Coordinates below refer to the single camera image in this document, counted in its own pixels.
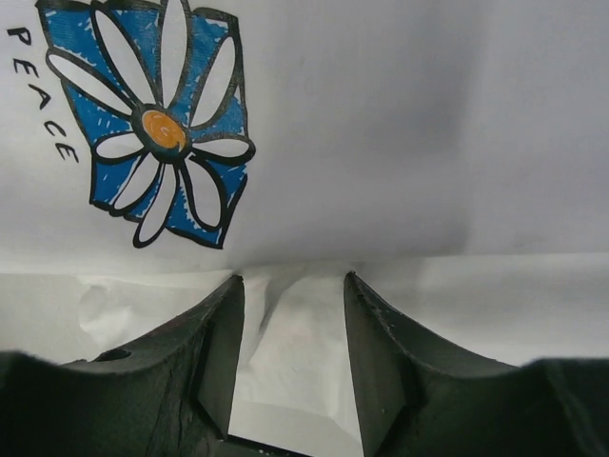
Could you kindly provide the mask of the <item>white daisy print t-shirt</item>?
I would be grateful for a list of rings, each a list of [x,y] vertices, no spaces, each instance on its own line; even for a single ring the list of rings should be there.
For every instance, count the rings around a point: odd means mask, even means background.
[[[1,356],[245,288],[241,456],[367,456],[354,273],[514,367],[608,363],[604,1],[5,1]]]

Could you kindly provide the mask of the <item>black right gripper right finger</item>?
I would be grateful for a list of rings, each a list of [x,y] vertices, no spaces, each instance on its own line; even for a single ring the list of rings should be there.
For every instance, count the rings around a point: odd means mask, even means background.
[[[507,365],[399,312],[354,273],[344,318],[365,455],[607,454],[606,360]]]

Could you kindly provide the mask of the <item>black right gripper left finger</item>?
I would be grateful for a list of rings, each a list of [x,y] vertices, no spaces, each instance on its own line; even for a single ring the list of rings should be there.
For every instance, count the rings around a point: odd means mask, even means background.
[[[92,361],[1,356],[5,456],[241,456],[228,435],[242,329],[241,277]]]

